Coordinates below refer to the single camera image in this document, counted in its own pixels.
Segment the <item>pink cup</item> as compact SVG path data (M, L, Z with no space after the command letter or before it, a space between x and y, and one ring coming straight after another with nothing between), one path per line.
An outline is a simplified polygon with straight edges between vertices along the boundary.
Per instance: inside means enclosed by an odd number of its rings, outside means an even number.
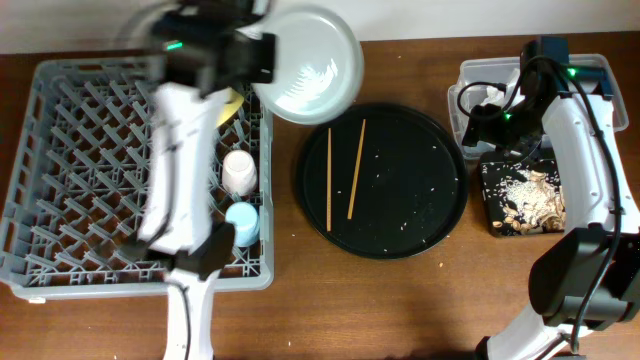
M253 157L244 150L233 150L223 160L222 185L229 193L250 195L257 186L257 170Z

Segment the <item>blue cup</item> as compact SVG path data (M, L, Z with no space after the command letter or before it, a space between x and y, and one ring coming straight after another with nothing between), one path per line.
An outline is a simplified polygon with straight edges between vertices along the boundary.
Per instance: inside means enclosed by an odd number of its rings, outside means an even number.
M235 227L234 245L250 247L259 237L260 218L256 208L246 202L232 204L226 211L225 221Z

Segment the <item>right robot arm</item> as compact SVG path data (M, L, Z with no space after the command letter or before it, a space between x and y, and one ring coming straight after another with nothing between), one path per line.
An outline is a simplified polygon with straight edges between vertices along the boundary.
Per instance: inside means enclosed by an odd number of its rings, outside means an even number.
M559 37L513 58L465 61L448 92L455 139L480 165L490 228L560 231L529 300L479 359L549 359L639 310L639 209L615 132L628 122L607 60Z

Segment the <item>white napkin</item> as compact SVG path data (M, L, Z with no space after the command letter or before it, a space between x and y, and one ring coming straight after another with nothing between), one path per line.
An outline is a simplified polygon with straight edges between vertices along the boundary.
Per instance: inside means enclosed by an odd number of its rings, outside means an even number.
M514 114L510 108L522 102L524 96L517 90L513 103L506 110L504 107L513 94L519 77L520 70L513 69L505 81L499 82L504 90L490 86L485 87L486 96L471 109L474 119L469 121L472 126L472 134L478 141L502 148L506 148L514 142L514 136L511 134Z

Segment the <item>yellow bowl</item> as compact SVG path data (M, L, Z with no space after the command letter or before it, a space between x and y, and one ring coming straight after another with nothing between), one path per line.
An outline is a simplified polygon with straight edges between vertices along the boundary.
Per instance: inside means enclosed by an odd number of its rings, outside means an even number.
M222 108L222 111L216 122L216 126L220 127L229 119L231 119L238 112L238 110L243 106L244 101L245 101L245 98L240 93L230 88L230 98Z

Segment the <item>wooden chopstick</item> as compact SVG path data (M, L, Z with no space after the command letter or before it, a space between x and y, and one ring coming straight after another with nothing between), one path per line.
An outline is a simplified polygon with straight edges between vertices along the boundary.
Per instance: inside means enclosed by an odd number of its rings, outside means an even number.
M362 151L364 146L365 131L366 131L366 119L363 119L361 124L361 131L360 131L359 143L358 143L358 148L356 153L354 173L352 178L352 187L351 187L349 207L348 207L348 213L347 213L348 220L351 220L353 218L355 198L356 198L358 179L359 179L359 173L360 173Z
M332 230L332 129L327 131L327 171L326 171L326 229Z

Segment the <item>grey round plate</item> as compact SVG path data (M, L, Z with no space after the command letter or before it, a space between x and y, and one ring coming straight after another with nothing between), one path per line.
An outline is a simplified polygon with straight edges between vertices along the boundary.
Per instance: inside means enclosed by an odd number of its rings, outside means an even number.
M267 17L262 33L276 36L274 79L254 85L266 109L296 124L318 125L351 106L363 81L364 56L338 14L295 5Z

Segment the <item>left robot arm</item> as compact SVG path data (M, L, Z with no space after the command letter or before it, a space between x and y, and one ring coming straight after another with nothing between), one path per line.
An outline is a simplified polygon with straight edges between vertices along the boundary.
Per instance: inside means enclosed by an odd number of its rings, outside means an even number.
M175 1L149 28L153 94L150 188L143 221L120 247L161 262L168 286L167 359L211 359L214 284L235 229L213 222L209 196L214 136L235 85L270 83L276 37L242 28L268 1Z

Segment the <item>food scraps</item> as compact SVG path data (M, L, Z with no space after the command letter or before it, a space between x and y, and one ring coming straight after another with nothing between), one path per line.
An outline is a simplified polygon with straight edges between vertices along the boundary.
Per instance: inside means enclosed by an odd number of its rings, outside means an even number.
M556 171L517 170L487 195L497 202L489 225L499 236L558 233L565 230L566 207Z

